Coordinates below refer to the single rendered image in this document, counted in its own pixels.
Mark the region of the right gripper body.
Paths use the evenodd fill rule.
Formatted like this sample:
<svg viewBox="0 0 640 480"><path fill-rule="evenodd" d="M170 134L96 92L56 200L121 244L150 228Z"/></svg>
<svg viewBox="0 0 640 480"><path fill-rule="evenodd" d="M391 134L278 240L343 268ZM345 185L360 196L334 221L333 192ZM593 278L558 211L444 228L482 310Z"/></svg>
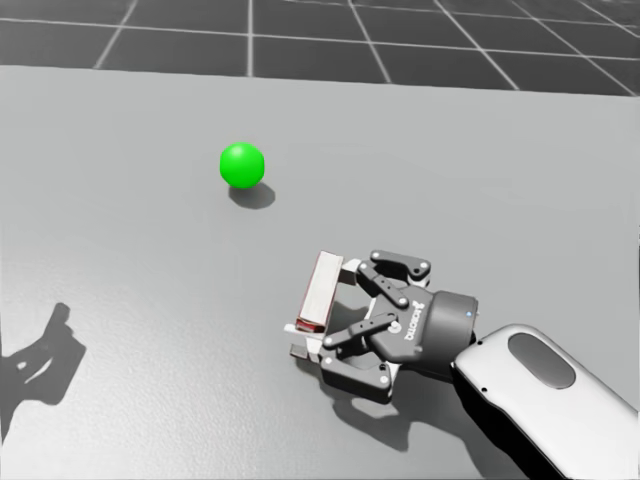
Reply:
<svg viewBox="0 0 640 480"><path fill-rule="evenodd" d="M404 287L400 292L408 299L402 309L383 295L375 299L372 315L395 313L398 325L369 337L369 346L385 361L428 378L450 381L450 364L475 341L478 300L420 287Z"/></svg>

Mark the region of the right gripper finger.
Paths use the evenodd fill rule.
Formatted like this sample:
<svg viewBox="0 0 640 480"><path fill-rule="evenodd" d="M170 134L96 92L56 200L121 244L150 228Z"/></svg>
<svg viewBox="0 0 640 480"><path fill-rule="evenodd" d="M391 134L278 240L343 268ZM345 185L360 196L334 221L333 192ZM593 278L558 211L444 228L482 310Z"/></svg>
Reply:
<svg viewBox="0 0 640 480"><path fill-rule="evenodd" d="M425 289L430 283L432 264L411 255L374 249L367 259L351 259L342 264L338 282L358 286L372 299L384 296L394 307L407 309L409 286Z"/></svg>
<svg viewBox="0 0 640 480"><path fill-rule="evenodd" d="M346 358L354 355L355 347L366 346L371 353L373 348L368 341L397 320L395 313L387 312L363 319L331 335L304 332L293 324L286 324L284 332L291 342L290 354L317 364L325 384L379 404L388 404L398 368L379 354L376 355L377 363L367 369L348 363Z"/></svg>

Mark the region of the red and white carton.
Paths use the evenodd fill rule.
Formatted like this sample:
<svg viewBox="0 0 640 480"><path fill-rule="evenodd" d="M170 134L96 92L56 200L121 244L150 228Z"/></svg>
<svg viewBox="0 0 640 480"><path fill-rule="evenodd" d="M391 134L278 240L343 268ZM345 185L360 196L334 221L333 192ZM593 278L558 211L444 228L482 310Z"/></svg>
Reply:
<svg viewBox="0 0 640 480"><path fill-rule="evenodd" d="M319 252L296 319L297 330L309 333L325 331L343 262L342 256Z"/></svg>

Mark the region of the small glossy ball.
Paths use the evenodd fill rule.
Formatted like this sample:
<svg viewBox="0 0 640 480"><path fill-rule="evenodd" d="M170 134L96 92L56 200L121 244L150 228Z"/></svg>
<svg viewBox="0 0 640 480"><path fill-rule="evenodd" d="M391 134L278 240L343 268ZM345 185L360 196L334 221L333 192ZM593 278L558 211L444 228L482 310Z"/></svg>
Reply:
<svg viewBox="0 0 640 480"><path fill-rule="evenodd" d="M252 188L265 174L264 155L252 144L235 142L221 152L219 169L222 179L232 188Z"/></svg>

